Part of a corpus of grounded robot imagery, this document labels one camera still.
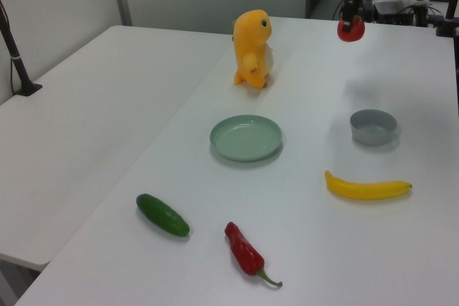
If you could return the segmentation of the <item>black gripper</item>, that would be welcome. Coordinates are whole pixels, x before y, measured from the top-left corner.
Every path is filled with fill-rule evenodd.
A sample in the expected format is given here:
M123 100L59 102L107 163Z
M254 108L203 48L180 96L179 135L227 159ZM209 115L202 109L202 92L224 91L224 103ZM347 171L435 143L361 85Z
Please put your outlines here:
M342 32L350 32L352 26L352 16L356 15L356 24L363 24L362 16L365 16L365 0L344 0L342 6L341 24Z

